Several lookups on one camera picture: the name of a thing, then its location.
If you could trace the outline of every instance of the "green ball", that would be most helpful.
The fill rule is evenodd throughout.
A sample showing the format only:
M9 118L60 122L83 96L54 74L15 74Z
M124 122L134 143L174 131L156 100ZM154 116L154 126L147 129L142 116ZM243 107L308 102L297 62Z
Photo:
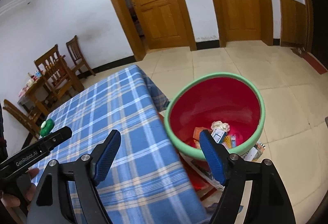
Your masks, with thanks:
M47 119L44 123L41 125L40 130L40 136L45 137L50 134L51 130L54 128L55 123L52 119Z

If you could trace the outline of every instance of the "tiled floor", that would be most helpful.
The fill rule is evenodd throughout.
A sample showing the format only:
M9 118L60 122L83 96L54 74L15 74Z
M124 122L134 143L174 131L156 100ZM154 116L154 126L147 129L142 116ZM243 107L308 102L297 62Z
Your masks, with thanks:
M294 208L296 222L306 223L328 189L328 73L319 75L289 48L262 41L229 42L226 48L190 52L189 47L152 52L136 63L172 99L185 85L212 72L233 72L260 90L266 119L260 140L264 158L273 160ZM126 66L101 72L89 87ZM246 213L251 184L242 205Z

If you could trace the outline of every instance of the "human hand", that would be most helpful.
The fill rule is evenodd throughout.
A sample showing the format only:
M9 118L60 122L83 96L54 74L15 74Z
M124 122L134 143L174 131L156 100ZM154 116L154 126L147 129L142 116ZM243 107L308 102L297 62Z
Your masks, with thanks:
M27 171L31 179L35 178L35 176L38 175L39 172L40 170L38 168L34 168ZM32 183L30 189L26 192L25 198L29 201L32 201L33 196L35 194L35 190L36 190L36 185ZM9 195L7 193L2 193L2 191L0 191L0 198L1 198L1 202L7 209L18 207L20 205L20 200L17 197Z

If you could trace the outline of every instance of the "green bin rim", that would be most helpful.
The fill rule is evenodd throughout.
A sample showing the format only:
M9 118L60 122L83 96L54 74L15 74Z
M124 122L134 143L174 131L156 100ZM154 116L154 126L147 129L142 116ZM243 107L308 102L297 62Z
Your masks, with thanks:
M177 102L177 100L187 90L189 90L191 87L195 86L196 84L198 84L200 82L203 82L208 79L216 78L216 77L229 77L229 78L233 78L233 79L243 82L255 93L255 95L259 101L259 104L260 104L260 121L259 121L259 124L258 124L255 132L248 140L243 142L241 145L238 145L237 147L229 149L229 153L236 153L238 155L242 155L242 154L246 153L248 150L250 150L256 144L256 142L259 140L262 130L263 130L263 126L264 126L265 106L264 106L264 101L263 101L262 95L260 94L259 90L255 87L255 85L253 83L251 83L249 80L247 80L246 78L242 77L241 75L230 73L230 72L215 72L215 73L208 74L208 75L202 76L202 77L194 80L193 82L191 82L190 84L185 86L175 96L175 98L169 103L169 106L165 112L164 127L165 127L165 130L166 130L171 142L173 143L173 145L183 154L190 156L197 160L206 160L203 151L201 151L200 149L194 148L190 145L187 145L186 143L182 142L178 137L175 136L175 134L173 133L173 131L171 129L170 123L169 123L169 116L170 116L172 108L175 105L175 103Z

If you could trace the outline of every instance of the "door frame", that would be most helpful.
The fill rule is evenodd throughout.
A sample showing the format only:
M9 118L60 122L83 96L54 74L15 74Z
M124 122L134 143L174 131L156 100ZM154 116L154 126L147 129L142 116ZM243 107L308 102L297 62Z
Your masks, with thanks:
M306 7L306 40L305 40L305 51L311 52L312 40L313 40L313 4L312 0L304 0Z
M268 46L273 45L273 11L272 0L259 0L261 20L261 40ZM227 40L223 32L224 18L222 0L213 0L216 20L218 23L220 47L225 47Z
M136 60L143 60L146 55L146 50L141 42L137 29L134 26L129 10L125 4L125 0L111 1ZM186 2L185 0L178 0L178 4L181 11L183 24L185 26L189 48L191 51L197 50Z

